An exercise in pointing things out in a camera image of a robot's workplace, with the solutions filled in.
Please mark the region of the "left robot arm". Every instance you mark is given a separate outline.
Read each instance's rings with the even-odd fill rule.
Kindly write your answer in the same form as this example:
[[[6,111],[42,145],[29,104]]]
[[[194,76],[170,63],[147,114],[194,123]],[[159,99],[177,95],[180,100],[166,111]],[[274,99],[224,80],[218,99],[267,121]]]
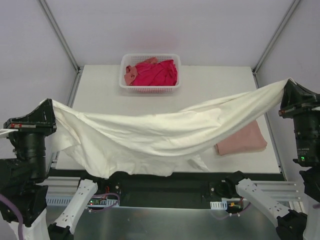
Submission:
[[[99,177],[81,180],[73,198],[47,225],[45,138],[57,130],[53,101],[46,99],[31,113],[8,119],[0,130],[14,147],[14,158],[0,161],[0,213],[19,240],[72,240],[77,223],[94,194],[105,191]]]

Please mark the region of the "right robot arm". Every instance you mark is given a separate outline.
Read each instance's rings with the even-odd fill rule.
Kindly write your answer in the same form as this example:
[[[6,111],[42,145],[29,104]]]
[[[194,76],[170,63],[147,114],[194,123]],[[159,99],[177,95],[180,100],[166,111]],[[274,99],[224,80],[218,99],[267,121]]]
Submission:
[[[288,79],[284,86],[279,116],[292,119],[297,158],[304,167],[299,172],[308,212],[290,209],[264,193],[243,172],[236,171],[216,185],[222,198],[241,197],[258,208],[275,226],[282,240],[318,240],[320,238],[320,95]]]

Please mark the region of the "cream white t shirt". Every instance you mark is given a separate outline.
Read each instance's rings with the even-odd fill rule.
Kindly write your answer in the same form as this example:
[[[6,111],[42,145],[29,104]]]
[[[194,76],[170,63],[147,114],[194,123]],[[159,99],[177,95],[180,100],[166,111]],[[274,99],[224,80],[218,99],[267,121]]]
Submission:
[[[53,101],[52,147],[95,177],[108,179],[115,172],[167,177],[278,105],[293,83],[287,78],[178,112],[140,116],[80,112]]]

